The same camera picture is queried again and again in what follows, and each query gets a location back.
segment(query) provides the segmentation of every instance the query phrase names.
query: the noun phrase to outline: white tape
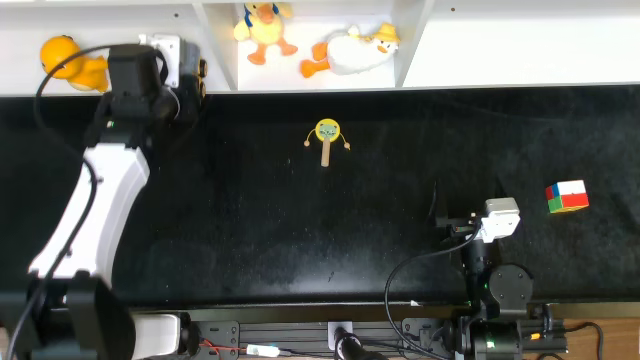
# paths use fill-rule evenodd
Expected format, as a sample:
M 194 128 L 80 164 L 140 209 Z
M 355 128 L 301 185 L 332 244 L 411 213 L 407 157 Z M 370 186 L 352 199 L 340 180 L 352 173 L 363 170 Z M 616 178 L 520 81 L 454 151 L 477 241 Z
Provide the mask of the white tape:
M 280 355 L 280 349 L 275 346 L 264 345 L 247 345 L 247 355 L 253 356 L 265 356 L 265 357 L 278 357 Z

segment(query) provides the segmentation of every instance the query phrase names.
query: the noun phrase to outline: wooden floor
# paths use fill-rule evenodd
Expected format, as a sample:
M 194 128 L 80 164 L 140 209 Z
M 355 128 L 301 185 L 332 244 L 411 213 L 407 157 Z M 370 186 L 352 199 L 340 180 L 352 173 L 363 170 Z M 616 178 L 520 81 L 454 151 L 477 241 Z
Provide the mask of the wooden floor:
M 566 320 L 566 327 L 574 327 L 585 321 L 593 321 L 600 325 L 604 332 L 603 358 L 607 360 L 640 359 L 640 319 L 595 319 Z M 559 354 L 564 360 L 596 360 L 598 333 L 593 328 L 586 328 L 567 334 L 569 353 Z M 0 329 L 0 351 L 5 355 L 7 334 Z M 536 360 L 537 355 L 525 355 L 527 360 Z

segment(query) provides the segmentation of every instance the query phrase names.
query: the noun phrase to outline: duck beak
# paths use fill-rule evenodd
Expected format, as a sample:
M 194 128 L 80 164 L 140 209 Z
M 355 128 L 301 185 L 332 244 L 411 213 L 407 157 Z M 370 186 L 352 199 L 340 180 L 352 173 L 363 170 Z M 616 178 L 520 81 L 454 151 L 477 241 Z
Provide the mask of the duck beak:
M 273 17 L 276 15 L 273 13 L 273 4 L 268 3 L 260 6 L 257 12 L 258 18 L 265 24 L 271 24 Z

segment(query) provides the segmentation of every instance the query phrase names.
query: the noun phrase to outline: colorful cube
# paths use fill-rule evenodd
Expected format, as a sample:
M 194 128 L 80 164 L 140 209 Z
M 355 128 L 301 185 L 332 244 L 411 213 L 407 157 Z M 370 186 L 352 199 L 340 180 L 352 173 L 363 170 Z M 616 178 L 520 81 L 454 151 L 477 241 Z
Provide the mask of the colorful cube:
M 549 186 L 546 192 L 549 211 L 552 214 L 575 211 L 589 206 L 587 189 L 582 180 L 559 182 Z

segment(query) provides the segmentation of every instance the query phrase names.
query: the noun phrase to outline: black table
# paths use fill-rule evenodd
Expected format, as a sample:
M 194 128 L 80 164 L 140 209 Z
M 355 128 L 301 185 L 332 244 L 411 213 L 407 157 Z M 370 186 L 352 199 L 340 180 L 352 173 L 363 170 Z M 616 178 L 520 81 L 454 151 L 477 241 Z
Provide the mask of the black table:
M 401 260 L 438 249 L 440 179 L 452 213 L 501 186 L 522 222 L 499 241 L 535 276 L 536 301 L 640 298 L 640 88 L 217 95 L 136 200 L 114 265 L 129 305 L 381 301 Z M 49 99 L 81 148 L 97 98 Z M 351 151 L 303 141 L 336 119 Z M 45 141 L 31 99 L 0 100 L 0 271 L 23 274 L 73 191 L 79 164 Z M 545 187 L 583 179 L 591 206 L 550 215 Z M 461 303 L 455 257 L 408 267 L 395 300 Z

